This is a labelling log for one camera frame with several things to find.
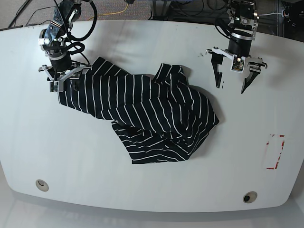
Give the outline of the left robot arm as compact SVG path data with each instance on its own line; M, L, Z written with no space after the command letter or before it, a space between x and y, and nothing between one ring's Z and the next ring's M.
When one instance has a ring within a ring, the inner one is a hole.
M261 74L261 68L267 68L267 63L262 58L250 55L251 44L256 39L259 23L259 15L254 6L253 0L228 0L229 22L226 23L219 17L215 19L216 30L229 40L227 49L213 47L206 50L207 54L211 54L210 62L214 71L216 88L220 88L222 72L219 71L219 66L222 65L225 57L231 61L231 71L243 73L246 67L249 68L249 75L243 81L242 94Z

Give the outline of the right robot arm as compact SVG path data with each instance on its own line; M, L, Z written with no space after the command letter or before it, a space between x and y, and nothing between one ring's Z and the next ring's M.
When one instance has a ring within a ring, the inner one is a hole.
M80 78L84 70L92 65L83 54L85 41L92 34L97 23L97 8L88 0L93 9L93 22L89 31L81 38L71 34L73 23L81 16L81 0L63 0L55 3L54 16L49 26L42 30L38 43L48 57L51 65L43 65L38 71L45 72L50 84L50 92L65 92L67 84L79 91Z

